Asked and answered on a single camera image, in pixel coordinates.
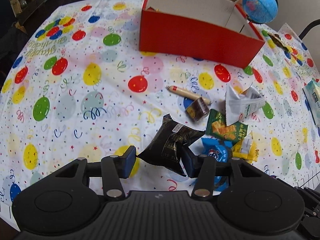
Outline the black snack packet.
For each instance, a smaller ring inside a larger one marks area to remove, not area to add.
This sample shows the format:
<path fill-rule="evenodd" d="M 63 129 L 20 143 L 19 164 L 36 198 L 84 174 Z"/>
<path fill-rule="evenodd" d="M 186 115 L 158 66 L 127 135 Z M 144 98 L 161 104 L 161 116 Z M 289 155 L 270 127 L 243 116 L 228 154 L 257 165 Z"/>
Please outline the black snack packet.
<path fill-rule="evenodd" d="M 180 146 L 190 146 L 204 136 L 205 131 L 199 131 L 172 119 L 170 114 L 163 116 L 162 125 L 143 152 L 138 155 L 146 163 L 163 166 L 180 176 L 186 174 L 180 165 Z"/>

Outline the green cracker packet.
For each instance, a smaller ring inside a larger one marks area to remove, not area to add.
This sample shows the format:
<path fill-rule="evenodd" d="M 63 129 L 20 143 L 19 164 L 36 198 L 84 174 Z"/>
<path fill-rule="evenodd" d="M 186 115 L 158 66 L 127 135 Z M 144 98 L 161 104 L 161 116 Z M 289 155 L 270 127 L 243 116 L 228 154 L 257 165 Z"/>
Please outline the green cracker packet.
<path fill-rule="evenodd" d="M 226 125 L 226 117 L 214 109 L 209 111 L 206 135 L 214 136 L 220 140 L 231 141 L 233 144 L 239 142 L 247 135 L 248 125 L 236 122 Z"/>

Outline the red cardboard box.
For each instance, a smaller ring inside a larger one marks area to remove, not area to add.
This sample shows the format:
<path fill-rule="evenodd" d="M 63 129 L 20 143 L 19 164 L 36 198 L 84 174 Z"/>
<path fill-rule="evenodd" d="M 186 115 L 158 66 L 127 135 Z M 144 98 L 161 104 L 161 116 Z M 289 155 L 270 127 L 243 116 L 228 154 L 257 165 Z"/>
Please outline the red cardboard box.
<path fill-rule="evenodd" d="M 231 0 L 144 0 L 141 51 L 189 56 L 246 68 L 264 46 Z"/>

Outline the blue desk globe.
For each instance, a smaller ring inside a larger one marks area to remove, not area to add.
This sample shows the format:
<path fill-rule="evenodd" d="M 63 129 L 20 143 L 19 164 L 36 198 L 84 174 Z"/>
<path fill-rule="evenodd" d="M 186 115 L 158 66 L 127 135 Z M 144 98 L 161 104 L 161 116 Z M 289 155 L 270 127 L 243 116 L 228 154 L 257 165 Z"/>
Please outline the blue desk globe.
<path fill-rule="evenodd" d="M 278 14 L 277 0 L 242 0 L 248 19 L 257 24 L 272 22 Z"/>

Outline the yellow snack packet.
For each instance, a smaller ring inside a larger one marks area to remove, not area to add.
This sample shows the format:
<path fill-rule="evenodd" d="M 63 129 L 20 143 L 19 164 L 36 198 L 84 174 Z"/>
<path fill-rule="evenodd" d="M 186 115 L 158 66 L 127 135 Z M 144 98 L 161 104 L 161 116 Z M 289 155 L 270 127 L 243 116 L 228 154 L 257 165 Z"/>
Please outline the yellow snack packet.
<path fill-rule="evenodd" d="M 257 162 L 259 150 L 254 140 L 253 133 L 250 132 L 232 147 L 233 158 L 240 158 L 248 163 Z"/>

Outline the tissue pack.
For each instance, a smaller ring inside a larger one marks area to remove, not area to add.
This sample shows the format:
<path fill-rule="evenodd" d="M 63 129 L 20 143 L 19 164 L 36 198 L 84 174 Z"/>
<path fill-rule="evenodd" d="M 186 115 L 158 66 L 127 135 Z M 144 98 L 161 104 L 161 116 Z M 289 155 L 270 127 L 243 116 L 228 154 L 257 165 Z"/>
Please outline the tissue pack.
<path fill-rule="evenodd" d="M 312 79 L 303 87 L 303 92 L 309 103 L 313 121 L 317 127 L 320 125 L 320 87 L 315 79 Z"/>

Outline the dark wrapper near globe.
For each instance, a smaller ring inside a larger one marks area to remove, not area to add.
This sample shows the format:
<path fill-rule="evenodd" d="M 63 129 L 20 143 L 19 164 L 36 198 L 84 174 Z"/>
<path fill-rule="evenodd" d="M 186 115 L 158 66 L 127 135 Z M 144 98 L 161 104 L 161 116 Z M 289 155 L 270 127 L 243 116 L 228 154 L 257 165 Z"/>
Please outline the dark wrapper near globe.
<path fill-rule="evenodd" d="M 278 39 L 277 37 L 275 37 L 275 36 L 272 35 L 271 33 L 267 33 L 267 34 L 268 34 L 268 36 L 271 38 L 271 40 L 274 42 L 274 44 L 275 44 L 277 47 L 279 47 L 279 48 L 281 48 L 283 51 L 289 53 L 288 48 L 283 45 L 283 43 L 281 42 L 280 39 Z"/>

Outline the blue snack packet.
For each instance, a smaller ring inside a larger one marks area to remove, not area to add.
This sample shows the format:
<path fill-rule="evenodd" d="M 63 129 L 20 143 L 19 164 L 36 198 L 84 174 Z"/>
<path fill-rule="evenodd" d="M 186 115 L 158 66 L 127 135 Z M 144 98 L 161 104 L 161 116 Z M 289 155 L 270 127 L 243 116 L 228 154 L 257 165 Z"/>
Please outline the blue snack packet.
<path fill-rule="evenodd" d="M 232 155 L 232 142 L 216 138 L 201 138 L 203 144 L 203 154 L 214 157 L 216 161 L 226 163 Z"/>

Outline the balloon print tablecloth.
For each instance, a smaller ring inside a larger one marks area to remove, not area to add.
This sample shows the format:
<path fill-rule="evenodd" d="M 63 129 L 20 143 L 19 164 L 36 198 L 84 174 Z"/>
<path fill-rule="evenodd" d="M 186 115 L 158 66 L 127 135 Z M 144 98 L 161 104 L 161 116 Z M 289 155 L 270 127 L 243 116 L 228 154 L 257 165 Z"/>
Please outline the balloon print tablecloth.
<path fill-rule="evenodd" d="M 78 157 L 96 162 L 138 152 L 163 116 L 193 122 L 175 85 L 222 111 L 227 85 L 259 89 L 266 105 L 247 117 L 259 148 L 254 165 L 293 186 L 319 185 L 319 128 L 303 87 L 319 79 L 310 52 L 285 25 L 257 30 L 263 48 L 244 69 L 187 56 L 139 51 L 143 0 L 86 0 L 57 8 L 35 31 L 1 88 L 1 218 L 15 225 L 12 200 Z M 277 47 L 267 33 L 281 40 Z"/>

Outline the white silver snack packet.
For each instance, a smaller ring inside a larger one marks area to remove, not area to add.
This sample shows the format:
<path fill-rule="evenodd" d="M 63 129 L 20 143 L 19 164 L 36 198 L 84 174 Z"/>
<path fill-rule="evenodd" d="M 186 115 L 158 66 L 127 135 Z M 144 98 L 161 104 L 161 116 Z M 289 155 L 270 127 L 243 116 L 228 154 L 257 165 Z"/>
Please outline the white silver snack packet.
<path fill-rule="evenodd" d="M 227 85 L 225 97 L 226 125 L 233 125 L 248 117 L 262 108 L 265 103 L 265 97 L 254 86 L 248 87 L 239 94 L 232 86 Z"/>

